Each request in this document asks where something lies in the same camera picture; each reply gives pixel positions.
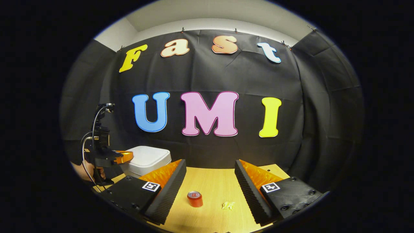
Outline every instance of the wooden table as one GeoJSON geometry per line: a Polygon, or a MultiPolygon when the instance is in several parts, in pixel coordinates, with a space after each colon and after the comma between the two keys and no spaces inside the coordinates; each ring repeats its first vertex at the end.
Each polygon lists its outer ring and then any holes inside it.
{"type": "MultiPolygon", "coordinates": [[[[283,179],[289,178],[276,164],[260,168],[269,169],[270,173],[283,179]]],[[[117,182],[124,177],[125,174],[121,174],[112,180],[117,182]]],[[[152,225],[177,233],[249,233],[271,224],[261,227],[260,224],[255,223],[234,174],[234,169],[187,167],[187,173],[165,224],[152,225]],[[202,207],[190,206],[187,199],[187,193],[190,191],[201,193],[204,203],[202,207]],[[222,209],[223,203],[226,201],[235,202],[233,210],[222,209]]]]}

